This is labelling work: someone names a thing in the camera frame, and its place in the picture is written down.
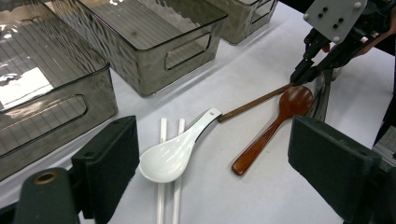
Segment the chopsticks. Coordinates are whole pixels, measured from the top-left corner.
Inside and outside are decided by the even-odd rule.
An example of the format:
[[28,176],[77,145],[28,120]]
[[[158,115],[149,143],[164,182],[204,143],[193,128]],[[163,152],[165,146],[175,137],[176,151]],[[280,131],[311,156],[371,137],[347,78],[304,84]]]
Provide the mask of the chopsticks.
[[[166,141],[167,119],[161,119],[160,143]],[[186,120],[180,119],[178,124],[178,135],[184,133]],[[159,183],[157,189],[157,224],[163,224],[164,208],[165,208],[165,189],[166,183]],[[180,211],[180,195],[181,195],[181,176],[174,181],[174,207],[172,213],[172,224],[178,224]]]

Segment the ceramic spoon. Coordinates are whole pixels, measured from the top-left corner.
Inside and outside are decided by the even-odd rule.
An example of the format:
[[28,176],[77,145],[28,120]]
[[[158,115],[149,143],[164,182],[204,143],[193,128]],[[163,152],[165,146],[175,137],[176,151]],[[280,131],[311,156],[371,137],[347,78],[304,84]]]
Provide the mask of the ceramic spoon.
[[168,183],[183,174],[192,148],[202,131],[218,116],[215,108],[207,110],[186,132],[167,142],[148,149],[140,156],[142,175],[157,183]]

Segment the storage container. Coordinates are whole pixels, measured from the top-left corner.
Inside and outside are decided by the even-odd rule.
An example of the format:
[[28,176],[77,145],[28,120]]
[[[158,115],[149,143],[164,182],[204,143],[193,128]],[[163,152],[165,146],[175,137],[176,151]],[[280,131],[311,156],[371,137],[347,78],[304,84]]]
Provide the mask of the storage container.
[[51,2],[141,96],[214,59],[227,17],[201,0]]
[[221,35],[233,45],[262,28],[276,9],[277,0],[206,0],[228,13]]
[[0,11],[0,180],[117,113],[109,63],[50,9]]

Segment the white table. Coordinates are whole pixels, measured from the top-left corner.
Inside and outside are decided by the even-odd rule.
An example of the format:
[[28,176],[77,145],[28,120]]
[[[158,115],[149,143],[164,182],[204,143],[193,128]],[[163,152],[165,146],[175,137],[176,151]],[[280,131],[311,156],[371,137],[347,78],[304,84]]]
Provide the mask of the white table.
[[[112,72],[120,110],[113,119],[136,115],[143,153],[159,143],[161,118],[168,118],[168,136],[173,137],[180,118],[189,123],[210,107],[226,113],[289,83],[310,29],[301,13],[279,3],[264,29],[236,47],[221,41],[213,62],[149,98],[138,96]],[[378,49],[345,66],[332,84],[326,122],[371,148],[391,99],[393,66],[393,56]],[[205,131],[183,175],[180,223],[342,223],[288,163],[291,120],[280,127],[245,176],[232,173],[236,157],[275,119],[278,99],[223,124],[214,122]],[[0,206],[18,200],[20,183],[27,176],[49,166],[69,167],[71,155],[107,123],[1,182]],[[156,188],[137,170],[110,223],[155,223]],[[171,187],[167,193],[165,223],[170,223]]]

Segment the brown wooden spoon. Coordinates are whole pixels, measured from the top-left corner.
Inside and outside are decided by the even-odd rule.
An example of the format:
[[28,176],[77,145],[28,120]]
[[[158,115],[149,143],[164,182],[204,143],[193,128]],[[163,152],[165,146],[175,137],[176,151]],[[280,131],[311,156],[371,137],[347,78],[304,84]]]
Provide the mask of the brown wooden spoon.
[[276,120],[233,163],[233,172],[236,175],[243,175],[262,152],[280,124],[294,115],[308,113],[313,98],[311,90],[304,86],[291,87],[285,91],[279,100],[279,115]]

